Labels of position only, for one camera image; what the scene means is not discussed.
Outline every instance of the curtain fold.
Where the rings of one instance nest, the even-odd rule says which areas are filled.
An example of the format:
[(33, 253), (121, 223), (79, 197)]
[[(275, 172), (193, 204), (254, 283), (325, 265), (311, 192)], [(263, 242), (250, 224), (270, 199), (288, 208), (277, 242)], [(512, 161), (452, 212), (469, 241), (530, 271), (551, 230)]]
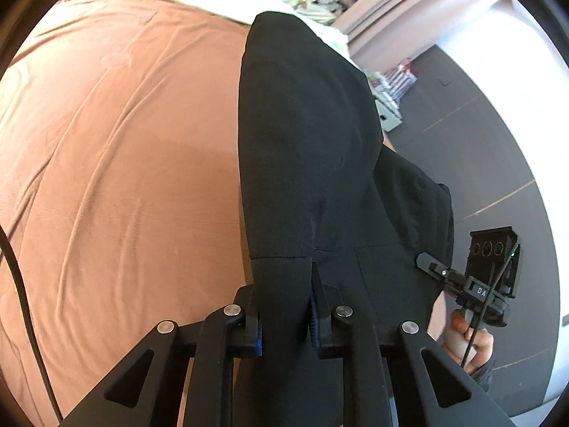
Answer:
[(415, 58), (458, 25), (499, 0), (359, 0), (335, 22), (354, 62), (385, 71)]

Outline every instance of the human hand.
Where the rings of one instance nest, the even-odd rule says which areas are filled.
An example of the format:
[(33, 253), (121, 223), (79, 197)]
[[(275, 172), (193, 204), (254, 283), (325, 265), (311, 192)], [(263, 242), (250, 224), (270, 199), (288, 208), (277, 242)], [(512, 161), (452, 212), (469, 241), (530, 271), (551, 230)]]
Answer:
[[(450, 347), (456, 347), (450, 343), (451, 333), (453, 331), (457, 332), (466, 341), (466, 343), (468, 343), (470, 341), (470, 337), (472, 336), (473, 330), (474, 329), (468, 326), (468, 321), (466, 321), (466, 319), (464, 319), (460, 314), (460, 310), (455, 310), (451, 313), (450, 325), (447, 329), (445, 329), (445, 332), (443, 332), (443, 350), (445, 350), (446, 353), (448, 353), (450, 357), (454, 359), (454, 361), (456, 361), (458, 364), (462, 362), (464, 352), (466, 351), (466, 346), (462, 352), (460, 352), (460, 355), (456, 355), (453, 350), (450, 349)], [(473, 374), (477, 369), (485, 365), (490, 360), (492, 351), (494, 349), (494, 336), (486, 329), (479, 329), (476, 333), (476, 336), (474, 337), (473, 346), (476, 348), (476, 355), (474, 355), (474, 358), (469, 363), (467, 363), (466, 367), (464, 368), (469, 375)]]

